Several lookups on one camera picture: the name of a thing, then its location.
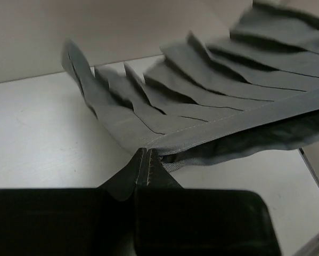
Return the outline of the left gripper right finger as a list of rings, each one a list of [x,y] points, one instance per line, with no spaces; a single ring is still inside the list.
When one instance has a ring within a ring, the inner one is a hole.
[[[146,154],[134,190],[137,255],[280,255],[268,207],[256,193],[183,188]]]

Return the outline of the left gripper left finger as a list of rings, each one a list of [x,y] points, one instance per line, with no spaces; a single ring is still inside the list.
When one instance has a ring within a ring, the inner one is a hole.
[[[96,188],[0,189],[0,255],[111,255],[130,232],[145,155]]]

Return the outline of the grey pleated skirt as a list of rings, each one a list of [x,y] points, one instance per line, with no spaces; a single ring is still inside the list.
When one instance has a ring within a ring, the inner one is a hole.
[[[91,69],[64,44],[63,68],[125,150],[155,149],[174,171],[319,141],[319,16],[253,2],[228,36],[161,50],[139,77]]]

